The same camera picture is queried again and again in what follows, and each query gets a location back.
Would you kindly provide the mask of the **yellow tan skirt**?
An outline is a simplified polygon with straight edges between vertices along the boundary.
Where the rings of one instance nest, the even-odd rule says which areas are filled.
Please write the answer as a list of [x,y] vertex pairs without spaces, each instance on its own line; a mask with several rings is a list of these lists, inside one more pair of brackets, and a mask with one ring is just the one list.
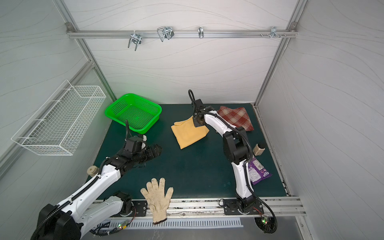
[[177,139],[180,149],[184,149],[203,139],[209,129],[206,126],[195,127],[193,117],[181,122],[174,122],[171,129]]

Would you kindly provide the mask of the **red plaid skirt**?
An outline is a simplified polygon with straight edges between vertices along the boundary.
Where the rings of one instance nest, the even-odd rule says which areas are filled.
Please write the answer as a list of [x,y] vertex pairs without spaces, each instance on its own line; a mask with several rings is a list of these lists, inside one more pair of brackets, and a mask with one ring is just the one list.
[[225,106],[221,106],[218,110],[218,114],[228,123],[236,126],[243,127],[247,132],[253,131],[254,126],[245,108],[231,109]]

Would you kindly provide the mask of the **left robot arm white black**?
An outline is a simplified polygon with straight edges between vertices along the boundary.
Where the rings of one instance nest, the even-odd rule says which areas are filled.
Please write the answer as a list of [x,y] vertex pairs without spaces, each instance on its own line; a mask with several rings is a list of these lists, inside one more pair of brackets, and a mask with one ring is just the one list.
[[46,205],[39,213],[32,240],[80,240],[87,232],[99,234],[97,225],[114,215],[135,215],[136,207],[130,195],[116,192],[103,203],[92,203],[126,172],[162,153],[157,145],[148,145],[146,136],[132,136],[126,126],[123,147],[103,160],[96,174],[76,192],[57,205]]

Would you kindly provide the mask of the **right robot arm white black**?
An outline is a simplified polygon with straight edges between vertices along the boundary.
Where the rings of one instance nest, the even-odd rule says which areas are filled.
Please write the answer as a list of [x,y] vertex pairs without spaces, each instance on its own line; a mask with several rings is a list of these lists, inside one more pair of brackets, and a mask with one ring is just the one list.
[[188,90],[188,95],[194,108],[194,126],[211,126],[222,136],[224,154],[231,163],[235,175],[237,208],[242,214],[249,213],[259,199],[251,188],[248,165],[254,155],[245,129],[235,127],[211,106],[206,107],[200,99],[195,99],[192,90]]

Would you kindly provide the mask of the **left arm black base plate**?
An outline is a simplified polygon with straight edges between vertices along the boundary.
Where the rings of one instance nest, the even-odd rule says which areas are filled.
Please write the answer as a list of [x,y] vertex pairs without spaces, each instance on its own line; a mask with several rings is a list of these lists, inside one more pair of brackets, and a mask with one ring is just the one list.
[[147,201],[129,200],[123,204],[122,210],[118,213],[119,217],[145,217],[147,212]]

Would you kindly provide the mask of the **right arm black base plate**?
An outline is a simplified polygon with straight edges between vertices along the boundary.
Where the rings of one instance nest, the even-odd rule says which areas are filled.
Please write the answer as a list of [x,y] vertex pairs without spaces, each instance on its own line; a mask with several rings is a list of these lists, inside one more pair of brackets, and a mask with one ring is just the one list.
[[256,203],[252,205],[248,210],[242,212],[239,209],[238,201],[236,199],[220,199],[219,206],[223,208],[224,215],[226,216],[235,216],[235,215],[258,215],[262,216],[264,214],[263,205]]

